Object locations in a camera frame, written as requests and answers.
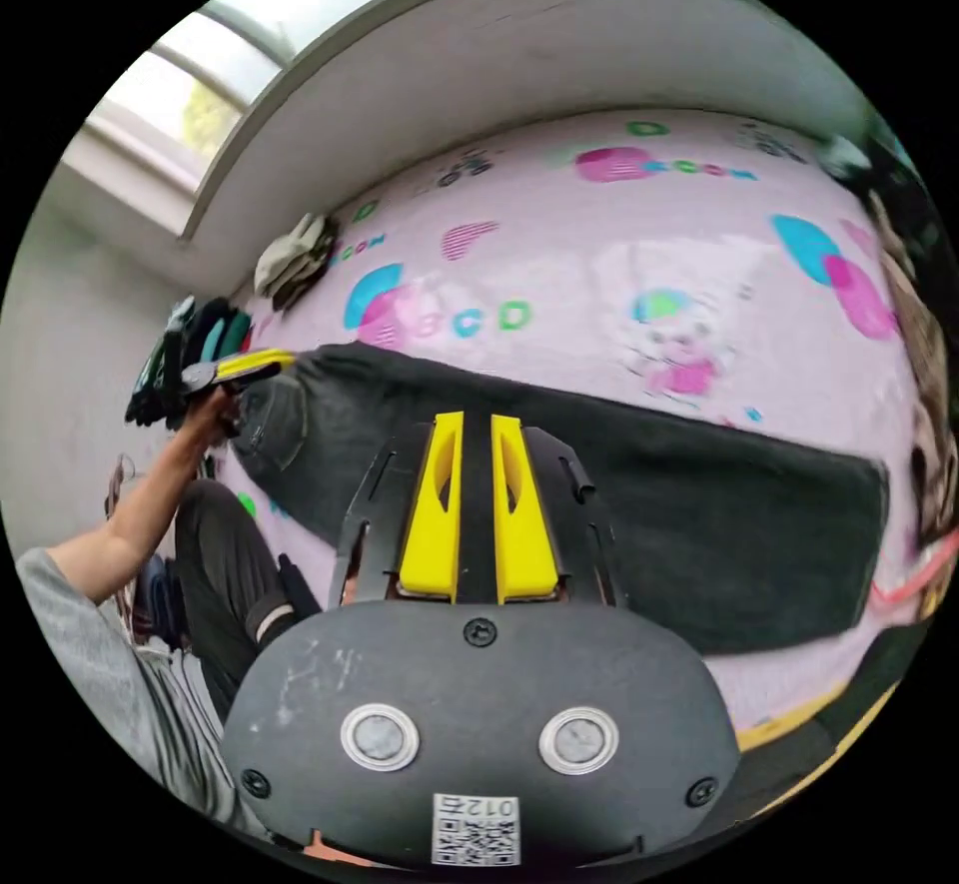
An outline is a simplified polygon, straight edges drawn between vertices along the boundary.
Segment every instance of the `white wall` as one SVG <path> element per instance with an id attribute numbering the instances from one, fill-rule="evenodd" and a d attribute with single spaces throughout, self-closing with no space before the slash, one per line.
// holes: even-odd
<path id="1" fill-rule="evenodd" d="M 0 310 L 0 506 L 15 556 L 102 520 L 121 451 L 149 466 L 167 433 L 123 413 L 183 294 L 41 203 Z"/>

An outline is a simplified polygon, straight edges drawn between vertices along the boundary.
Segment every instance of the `gray shirt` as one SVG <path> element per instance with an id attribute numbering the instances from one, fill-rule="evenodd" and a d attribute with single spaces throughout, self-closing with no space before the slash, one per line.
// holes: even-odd
<path id="1" fill-rule="evenodd" d="M 107 733 L 185 804 L 269 839 L 220 754 L 223 728 L 199 659 L 132 647 L 41 548 L 17 561 L 17 574 L 50 649 Z"/>

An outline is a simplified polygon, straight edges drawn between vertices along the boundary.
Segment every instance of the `circular sensor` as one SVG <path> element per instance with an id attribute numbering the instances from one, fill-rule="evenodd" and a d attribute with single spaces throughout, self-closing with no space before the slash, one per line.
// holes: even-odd
<path id="1" fill-rule="evenodd" d="M 561 711 L 539 736 L 539 756 L 558 774 L 591 774 L 619 746 L 615 721 L 595 707 Z"/>
<path id="2" fill-rule="evenodd" d="M 340 728 L 340 741 L 351 760 L 371 771 L 399 771 L 420 750 L 416 725 L 388 704 L 364 704 L 352 710 Z"/>

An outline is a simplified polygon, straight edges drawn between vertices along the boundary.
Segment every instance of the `pink wall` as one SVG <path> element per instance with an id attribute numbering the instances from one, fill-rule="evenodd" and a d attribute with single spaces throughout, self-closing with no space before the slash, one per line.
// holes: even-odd
<path id="1" fill-rule="evenodd" d="M 877 581 L 907 573 L 915 387 L 874 232 L 806 139 L 729 115 L 584 115 L 457 149 L 339 217 L 335 263 L 306 298 L 278 316 L 252 302 L 254 347 L 359 339 L 875 457 L 891 477 Z M 277 552 L 323 562 L 325 594 L 332 552 L 266 511 L 234 462 L 226 473 L 264 506 Z M 710 666 L 745 702 L 737 720 L 761 717 L 845 679 L 910 609 L 796 649 L 785 677 L 783 655 L 764 672 L 761 656 Z"/>

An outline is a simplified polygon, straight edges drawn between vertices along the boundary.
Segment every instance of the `pink cable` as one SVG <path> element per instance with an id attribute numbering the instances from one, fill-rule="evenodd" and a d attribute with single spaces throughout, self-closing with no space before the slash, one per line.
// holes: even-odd
<path id="1" fill-rule="evenodd" d="M 917 574 L 914 574 L 899 587 L 892 591 L 883 591 L 875 581 L 872 582 L 873 603 L 880 607 L 888 607 L 892 604 L 899 604 L 902 601 L 912 597 L 913 594 L 921 591 L 929 584 L 939 573 L 939 569 L 952 557 L 959 553 L 959 528 L 950 531 L 937 542 L 939 545 L 935 553 L 929 559 L 929 563 L 924 565 Z"/>

